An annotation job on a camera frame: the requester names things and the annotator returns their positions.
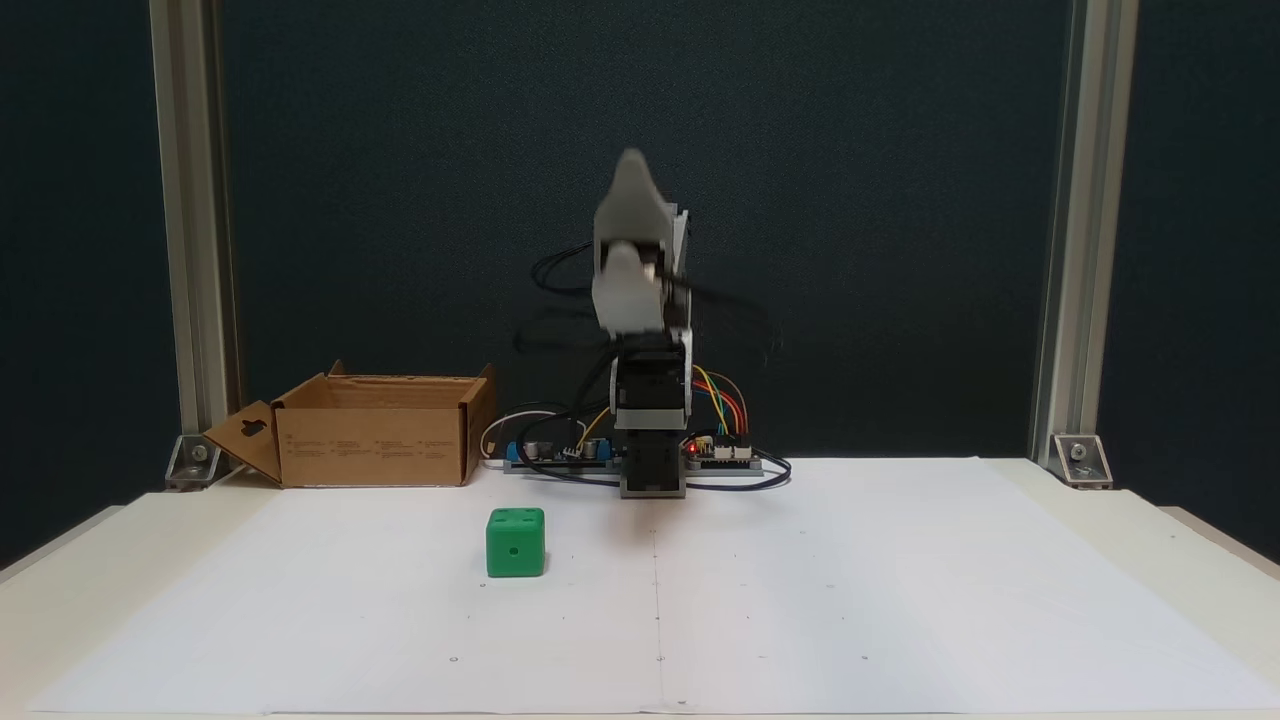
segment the box flap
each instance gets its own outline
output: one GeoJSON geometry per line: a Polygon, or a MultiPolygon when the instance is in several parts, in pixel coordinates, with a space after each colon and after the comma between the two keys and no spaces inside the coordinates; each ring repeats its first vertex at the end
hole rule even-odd
{"type": "Polygon", "coordinates": [[[205,437],[232,457],[280,482],[280,457],[275,448],[275,420],[270,405],[257,401],[211,428],[205,437]]]}

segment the white paper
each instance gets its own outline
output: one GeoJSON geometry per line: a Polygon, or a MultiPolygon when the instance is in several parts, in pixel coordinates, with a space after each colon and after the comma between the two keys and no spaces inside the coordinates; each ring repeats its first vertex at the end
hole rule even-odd
{"type": "Polygon", "coordinates": [[[485,473],[284,491],[38,696],[77,712],[1280,707],[977,460],[797,460],[684,501],[485,473]],[[494,507],[547,511],[490,579],[494,507]]]}

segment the yellow wire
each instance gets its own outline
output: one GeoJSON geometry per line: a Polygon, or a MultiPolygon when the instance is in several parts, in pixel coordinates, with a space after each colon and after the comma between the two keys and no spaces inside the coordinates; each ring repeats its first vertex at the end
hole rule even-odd
{"type": "Polygon", "coordinates": [[[721,416],[721,424],[724,425],[724,430],[727,432],[728,430],[728,423],[724,421],[724,411],[721,410],[721,401],[719,401],[718,397],[716,397],[717,395],[719,395],[719,388],[716,387],[716,383],[712,382],[710,375],[707,374],[707,370],[704,370],[701,368],[701,365],[694,365],[694,369],[698,370],[699,373],[701,373],[703,374],[703,379],[707,380],[707,389],[710,391],[712,405],[716,406],[716,414],[721,416]]]}
{"type": "Polygon", "coordinates": [[[708,370],[708,374],[716,375],[717,378],[719,378],[719,379],[724,380],[726,383],[728,383],[728,387],[733,388],[733,392],[737,393],[737,404],[742,407],[742,430],[744,432],[750,430],[751,429],[751,419],[746,414],[746,396],[742,395],[741,389],[739,389],[737,383],[735,383],[733,380],[728,379],[727,375],[723,375],[721,373],[712,373],[712,372],[708,370]]]}
{"type": "Polygon", "coordinates": [[[581,452],[582,451],[582,446],[586,445],[586,438],[591,437],[591,430],[595,429],[595,425],[599,425],[600,420],[603,420],[604,416],[608,415],[608,414],[609,414],[609,409],[608,407],[605,407],[604,410],[600,410],[600,414],[596,415],[594,420],[591,420],[591,424],[588,425],[585,430],[582,430],[582,439],[577,441],[577,450],[579,450],[579,452],[581,452]]]}

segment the metal corner bracket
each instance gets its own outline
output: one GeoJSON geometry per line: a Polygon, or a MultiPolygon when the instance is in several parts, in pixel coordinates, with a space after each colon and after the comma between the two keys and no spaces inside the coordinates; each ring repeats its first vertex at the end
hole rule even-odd
{"type": "Polygon", "coordinates": [[[1098,436],[1053,436],[1051,470],[1070,488],[1115,489],[1098,436]]]}

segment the cardboard box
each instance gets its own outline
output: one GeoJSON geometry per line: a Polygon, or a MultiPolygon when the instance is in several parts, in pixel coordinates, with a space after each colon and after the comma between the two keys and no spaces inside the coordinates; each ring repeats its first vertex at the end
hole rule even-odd
{"type": "Polygon", "coordinates": [[[497,413],[476,378],[348,375],[342,361],[205,433],[282,487],[461,486],[497,413]]]}

